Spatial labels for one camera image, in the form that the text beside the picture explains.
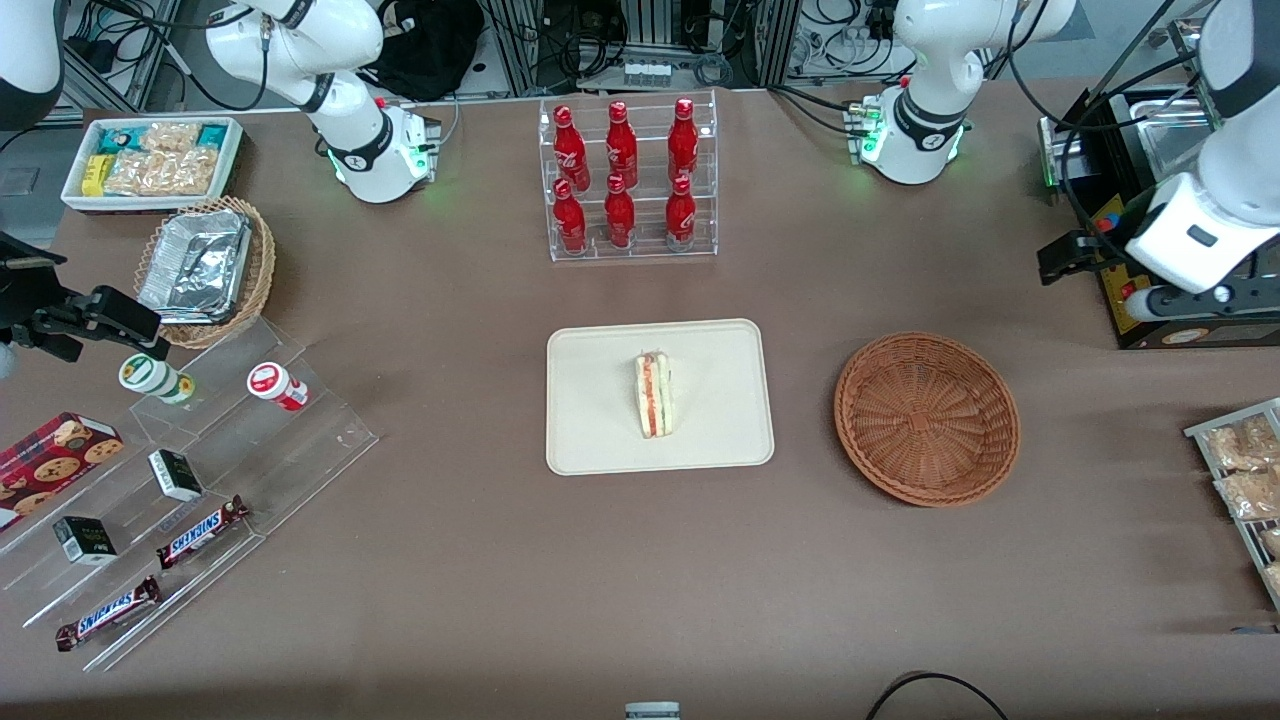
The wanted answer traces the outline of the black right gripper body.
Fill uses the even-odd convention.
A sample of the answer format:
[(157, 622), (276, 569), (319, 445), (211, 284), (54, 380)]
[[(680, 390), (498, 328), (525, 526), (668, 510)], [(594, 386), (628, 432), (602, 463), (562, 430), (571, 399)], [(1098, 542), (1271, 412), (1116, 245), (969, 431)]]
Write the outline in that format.
[(55, 268), (67, 263), (63, 255), (1, 233), (1, 342), (3, 346), (72, 346), (65, 336), (32, 331), (29, 323), (38, 310), (60, 306), (68, 291)]

